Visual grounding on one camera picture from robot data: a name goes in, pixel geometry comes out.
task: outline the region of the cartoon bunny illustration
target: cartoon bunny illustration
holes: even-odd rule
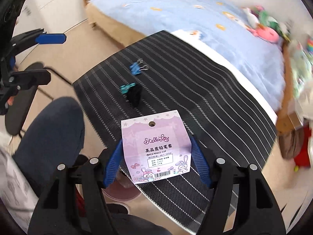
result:
[[[154,180],[154,175],[150,169],[146,169],[145,167],[141,168],[143,175],[139,177],[135,177],[134,180],[137,182],[151,182]]]
[[[184,161],[179,161],[178,163],[176,163],[175,165],[178,166],[178,172],[177,174],[182,174],[187,172],[187,160],[188,160],[188,156],[185,155],[184,156]]]
[[[143,172],[144,180],[147,180],[147,182],[151,182],[154,180],[154,175],[150,169],[146,169],[145,167],[142,167],[141,171]]]

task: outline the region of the purple product card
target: purple product card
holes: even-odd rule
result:
[[[190,171],[191,142],[177,110],[122,120],[121,127],[134,184]]]

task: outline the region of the white patterned cloth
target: white patterned cloth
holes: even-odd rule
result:
[[[15,222],[27,233],[38,197],[12,157],[1,149],[0,197]]]

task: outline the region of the dark blue pants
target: dark blue pants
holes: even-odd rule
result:
[[[13,159],[37,196],[60,163],[74,164],[84,146],[84,137],[83,113],[73,98],[52,101],[35,118]],[[163,227],[132,215],[112,214],[112,219],[121,235],[170,235]]]

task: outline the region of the metal screw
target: metal screw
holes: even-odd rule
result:
[[[224,160],[223,158],[217,158],[217,159],[216,159],[216,162],[217,162],[218,164],[224,164],[224,163],[225,163],[225,160]]]
[[[256,166],[255,164],[250,164],[249,167],[252,170],[257,170],[258,169],[258,166]]]
[[[62,170],[62,169],[65,169],[65,165],[64,164],[59,164],[58,165],[58,170]]]
[[[96,158],[96,157],[91,158],[91,159],[89,160],[89,162],[90,162],[91,164],[96,164],[96,163],[98,163],[98,161],[99,161],[99,159]]]

